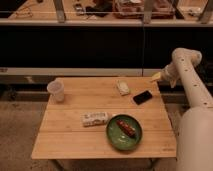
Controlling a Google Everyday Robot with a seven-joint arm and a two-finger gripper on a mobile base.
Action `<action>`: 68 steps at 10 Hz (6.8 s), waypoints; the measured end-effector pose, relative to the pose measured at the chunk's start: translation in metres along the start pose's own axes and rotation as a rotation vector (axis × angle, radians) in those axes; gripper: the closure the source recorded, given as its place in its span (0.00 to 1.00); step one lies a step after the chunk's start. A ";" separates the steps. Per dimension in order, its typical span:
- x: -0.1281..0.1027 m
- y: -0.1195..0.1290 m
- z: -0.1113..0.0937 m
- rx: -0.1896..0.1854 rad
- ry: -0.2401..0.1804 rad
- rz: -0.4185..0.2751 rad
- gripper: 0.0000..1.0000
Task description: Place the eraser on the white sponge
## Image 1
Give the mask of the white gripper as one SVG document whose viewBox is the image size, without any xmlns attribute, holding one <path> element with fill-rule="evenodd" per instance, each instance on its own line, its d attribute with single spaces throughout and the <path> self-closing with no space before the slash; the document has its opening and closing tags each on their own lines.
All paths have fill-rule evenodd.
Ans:
<svg viewBox="0 0 213 171">
<path fill-rule="evenodd" d="M 151 77 L 150 82 L 157 82 L 160 80 L 165 80 L 170 83 L 170 87 L 174 88 L 176 86 L 176 83 L 179 79 L 179 73 L 173 63 L 170 63 L 166 65 L 162 71 L 161 74 L 157 73 Z"/>
</svg>

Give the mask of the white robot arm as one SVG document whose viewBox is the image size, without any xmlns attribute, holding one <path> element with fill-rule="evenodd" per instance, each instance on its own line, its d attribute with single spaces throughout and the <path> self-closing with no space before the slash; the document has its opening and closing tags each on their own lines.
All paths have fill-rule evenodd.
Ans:
<svg viewBox="0 0 213 171">
<path fill-rule="evenodd" d="M 179 123 L 176 171 L 213 171 L 213 96 L 195 71 L 200 51 L 176 48 L 172 62 L 152 76 L 172 88 L 181 80 L 190 108 Z"/>
</svg>

